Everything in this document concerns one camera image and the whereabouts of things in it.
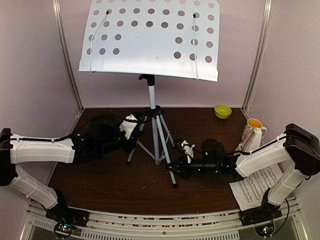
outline paper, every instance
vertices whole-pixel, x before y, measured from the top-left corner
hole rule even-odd
[[[242,181],[230,183],[233,195],[241,211],[261,205],[264,193],[280,179],[282,171],[278,164],[253,173]]]

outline robotic arm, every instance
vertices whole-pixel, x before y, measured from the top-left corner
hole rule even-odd
[[[47,218],[59,223],[60,233],[70,234],[75,225],[85,227],[88,212],[69,208],[59,190],[37,181],[19,163],[85,164],[120,148],[130,153],[142,134],[137,118],[145,120],[142,114],[127,116],[123,122],[104,116],[91,121],[90,129],[84,134],[56,139],[12,135],[11,129],[4,128],[0,133],[0,186],[13,188],[40,203]]]
[[[266,222],[280,217],[280,205],[289,194],[306,178],[320,172],[320,144],[316,136],[293,123],[287,125],[285,132],[275,140],[263,146],[260,141],[261,130],[254,128],[236,151],[226,154],[221,142],[207,139],[201,144],[202,158],[197,159],[187,152],[194,146],[177,139],[175,146],[184,156],[166,168],[186,180],[192,172],[212,172],[221,181],[231,183],[266,167],[292,160],[277,183],[264,193],[261,206],[241,212],[243,226]]]

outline dark wood tabletop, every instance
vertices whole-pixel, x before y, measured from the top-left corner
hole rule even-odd
[[[103,113],[126,116],[132,108],[86,109],[75,130]],[[213,108],[164,108],[165,121],[174,138],[181,137],[200,149],[205,139],[216,139],[232,152],[241,141],[246,118],[233,108],[228,119],[219,119]],[[146,124],[140,141],[153,152],[151,124]],[[172,160],[180,156],[169,144]],[[69,206],[124,214],[191,214],[238,209],[228,183],[211,174],[194,174],[186,181],[176,176],[173,189],[165,160],[160,165],[137,146],[130,165],[124,150],[83,165],[58,163],[49,186],[65,196]]]

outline mug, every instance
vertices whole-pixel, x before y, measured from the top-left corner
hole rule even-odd
[[[267,135],[267,128],[265,126],[262,126],[262,123],[258,119],[249,118],[248,121],[246,121],[246,125],[241,136],[242,140],[245,139],[245,137],[251,131],[252,128],[260,128],[262,130],[261,139],[263,139]]]

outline yellow-green bowl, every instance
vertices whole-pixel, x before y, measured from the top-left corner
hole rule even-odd
[[[214,107],[215,115],[220,119],[227,119],[230,114],[232,113],[232,110],[230,107],[226,105],[216,105]]]

